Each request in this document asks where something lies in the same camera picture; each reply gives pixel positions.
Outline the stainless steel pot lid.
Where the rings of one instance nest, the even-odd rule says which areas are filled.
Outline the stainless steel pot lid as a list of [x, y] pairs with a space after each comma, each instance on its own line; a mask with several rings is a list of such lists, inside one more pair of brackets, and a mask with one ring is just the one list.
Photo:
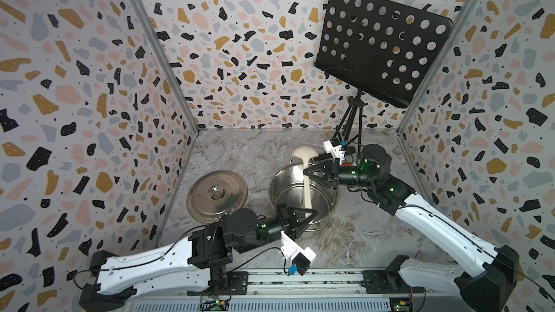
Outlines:
[[202, 176], [192, 185], [186, 207], [196, 221], [210, 224], [242, 208], [247, 197], [248, 186], [242, 176], [230, 170], [218, 170]]

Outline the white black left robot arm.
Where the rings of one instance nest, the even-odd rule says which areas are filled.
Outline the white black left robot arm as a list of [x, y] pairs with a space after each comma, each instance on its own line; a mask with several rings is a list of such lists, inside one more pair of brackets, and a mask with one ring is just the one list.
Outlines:
[[259, 218], [248, 208], [219, 221], [192, 228], [174, 244], [141, 254], [118, 257], [110, 251], [93, 254], [88, 272], [93, 284], [81, 289], [79, 306], [85, 311], [115, 311], [129, 300], [156, 293], [185, 292], [190, 296], [225, 296], [203, 303], [201, 309], [227, 310], [234, 296], [247, 294], [249, 274], [242, 265], [228, 269], [234, 253], [276, 248], [284, 258], [284, 273], [305, 274], [316, 259], [296, 239], [316, 220], [315, 209], [275, 208], [273, 218]]

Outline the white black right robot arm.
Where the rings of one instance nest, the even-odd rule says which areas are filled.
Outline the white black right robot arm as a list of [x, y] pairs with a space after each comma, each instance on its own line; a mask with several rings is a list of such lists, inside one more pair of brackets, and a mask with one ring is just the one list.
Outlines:
[[508, 245], [496, 247], [443, 215], [406, 182], [390, 173], [391, 157], [377, 144], [363, 147], [355, 166], [339, 159], [304, 168], [304, 175], [321, 186], [354, 187], [367, 202], [396, 216], [449, 254], [455, 264], [433, 264], [398, 256], [396, 277], [410, 287], [448, 293], [474, 311], [502, 311], [523, 276], [520, 256]]

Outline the black microphone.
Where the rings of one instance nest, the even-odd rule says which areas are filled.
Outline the black microphone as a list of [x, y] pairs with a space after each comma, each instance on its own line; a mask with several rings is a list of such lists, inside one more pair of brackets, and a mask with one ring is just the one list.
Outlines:
[[345, 146], [343, 147], [343, 154], [345, 157], [352, 156], [356, 152], [356, 147]]

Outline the black music stand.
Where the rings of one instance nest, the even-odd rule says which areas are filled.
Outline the black music stand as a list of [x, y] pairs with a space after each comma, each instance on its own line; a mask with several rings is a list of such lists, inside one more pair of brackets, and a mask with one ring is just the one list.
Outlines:
[[389, 0], [328, 0], [314, 66], [357, 90], [335, 127], [361, 151], [363, 94], [407, 108], [452, 33], [451, 19]]

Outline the aluminium mounting rail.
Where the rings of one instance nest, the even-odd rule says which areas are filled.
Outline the aluminium mounting rail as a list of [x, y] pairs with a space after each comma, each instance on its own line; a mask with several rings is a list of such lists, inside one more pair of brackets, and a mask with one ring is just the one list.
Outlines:
[[469, 311], [459, 298], [421, 287], [393, 286], [377, 268], [314, 269], [287, 276], [244, 270], [230, 291], [184, 291], [132, 300], [124, 311]]

